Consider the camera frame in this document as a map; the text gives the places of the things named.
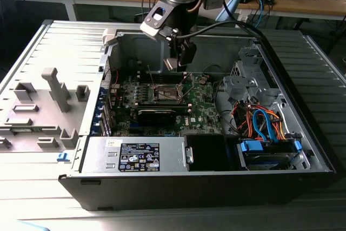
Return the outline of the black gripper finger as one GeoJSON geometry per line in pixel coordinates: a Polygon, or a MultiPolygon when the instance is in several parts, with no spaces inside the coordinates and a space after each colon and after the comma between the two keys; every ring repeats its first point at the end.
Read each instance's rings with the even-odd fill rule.
{"type": "Polygon", "coordinates": [[[178,65],[180,67],[183,67],[190,64],[195,57],[196,51],[197,46],[195,43],[190,41],[184,41],[181,45],[181,54],[178,59],[178,65]]]}

